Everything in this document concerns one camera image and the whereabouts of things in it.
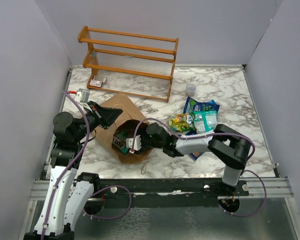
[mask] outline marble surface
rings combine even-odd
[[[86,89],[90,74],[89,68],[74,68],[68,90]],[[105,88],[163,98],[167,96],[167,80],[110,71],[99,71],[98,76],[107,78]],[[263,177],[274,177],[272,163],[242,69],[176,68],[169,103],[136,96],[129,98],[146,117],[167,122],[169,115],[182,113],[187,99],[187,83],[197,86],[193,97],[197,101],[207,102],[213,99],[220,104],[218,123],[228,125],[255,143],[255,154],[248,161],[246,169]],[[91,89],[89,99],[102,103],[114,95],[115,93]],[[68,99],[64,103],[63,111],[80,117],[79,111]],[[143,163],[121,164],[93,140],[84,151],[78,174],[97,173],[101,178],[213,178],[221,177],[225,167],[211,152],[204,153],[194,161],[188,155],[171,158],[162,150],[153,149],[145,161],[146,172],[141,174]]]

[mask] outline blue package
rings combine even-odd
[[[196,135],[196,131],[189,131],[186,133],[186,135]],[[202,154],[204,154],[203,152],[193,152],[190,153],[189,156],[190,158],[192,158],[194,161],[196,161]]]
[[[198,102],[193,98],[189,97],[185,101],[185,105],[183,108],[183,113],[191,113],[194,111],[202,112],[202,111],[216,111],[218,113],[220,105],[217,104],[214,100],[208,102]]]

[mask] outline gray wall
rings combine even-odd
[[[283,1],[246,73],[273,159],[300,211],[300,0]]]
[[[69,64],[34,1],[0,1],[0,240],[18,239]]]
[[[178,64],[247,64],[282,0],[36,0],[75,65],[91,28],[180,38]]]

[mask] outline wooden rack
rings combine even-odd
[[[171,42],[174,43],[174,49],[162,49],[156,47],[126,44],[126,43],[113,42],[113,41],[97,40],[91,37],[91,33],[104,33],[104,34],[121,35],[121,36],[133,37],[133,38]],[[168,80],[170,84],[167,93],[167,98],[148,96],[148,95],[125,92],[125,91],[123,92],[129,95],[134,95],[139,97],[146,97],[146,98],[151,98],[156,100],[165,100],[167,102],[169,101],[174,69],[176,64],[177,49],[178,49],[178,42],[179,42],[178,38],[172,39],[172,38],[165,38],[165,37],[158,37],[158,36],[148,36],[148,35],[141,35],[141,34],[134,34],[134,33],[88,28],[87,26],[84,26],[78,36],[78,41],[79,43],[88,44],[88,52],[82,64],[83,67],[85,68],[91,68],[91,76],[87,83],[88,89],[98,89],[98,90],[104,90],[104,91],[115,92],[115,93],[122,92],[118,90],[90,85],[91,80],[98,74],[99,70],[114,71],[114,72],[141,75],[146,77]],[[101,46],[111,46],[115,50],[95,48],[94,44],[101,45]],[[169,59],[169,58],[162,58],[157,56],[135,54],[133,51],[132,52],[117,51],[118,48],[129,49],[134,51],[137,50],[143,52],[152,52],[152,53],[158,53],[160,55],[165,54],[171,57]]]

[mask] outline brown paper bag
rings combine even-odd
[[[123,128],[124,124],[128,124],[127,121],[129,121],[129,124],[133,123],[135,126],[137,126],[137,124],[146,117],[124,93],[116,94],[107,101],[101,103],[100,106],[122,109],[123,113],[121,113],[114,124],[112,124],[108,129],[105,130],[101,127],[97,127],[95,129],[95,138],[98,143],[123,164],[141,163],[149,155],[152,148],[149,148],[140,154],[132,154],[127,152],[124,155],[116,146],[112,144],[112,141],[116,131],[120,128]],[[148,122],[145,121],[139,129],[145,128],[147,125]]]

